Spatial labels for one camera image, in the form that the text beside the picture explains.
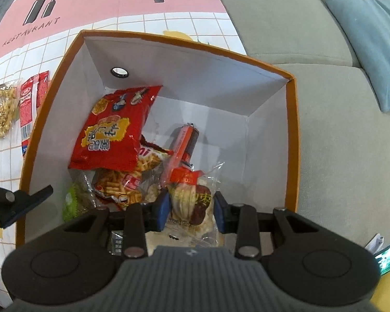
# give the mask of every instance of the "pink tablecloth section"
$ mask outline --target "pink tablecloth section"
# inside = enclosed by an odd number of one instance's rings
[[[54,74],[81,29],[140,31],[201,41],[245,54],[220,0],[15,0],[0,23],[0,83]],[[20,121],[0,139],[0,186],[15,191],[23,159]],[[15,227],[0,230],[0,269]],[[0,276],[0,304],[11,299]]]

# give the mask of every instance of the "blue pillow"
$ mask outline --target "blue pillow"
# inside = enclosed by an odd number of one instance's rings
[[[370,78],[382,111],[390,110],[390,0],[325,0]]]

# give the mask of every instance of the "red plastic package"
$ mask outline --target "red plastic package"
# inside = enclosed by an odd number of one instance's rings
[[[141,132],[160,86],[117,90],[92,108],[74,146],[69,168],[133,171]]]
[[[29,78],[20,87],[20,130],[22,133],[22,154],[26,154],[30,135],[39,107],[49,88],[49,71]]]

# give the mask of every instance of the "barcode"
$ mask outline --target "barcode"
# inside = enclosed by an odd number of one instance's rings
[[[33,123],[28,123],[25,126],[21,127],[22,130],[22,142],[27,140],[32,133]]]

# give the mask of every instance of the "smartphone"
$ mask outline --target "smartphone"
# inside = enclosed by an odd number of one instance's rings
[[[376,253],[374,257],[379,263],[381,275],[390,272],[390,246],[381,250],[379,253]]]

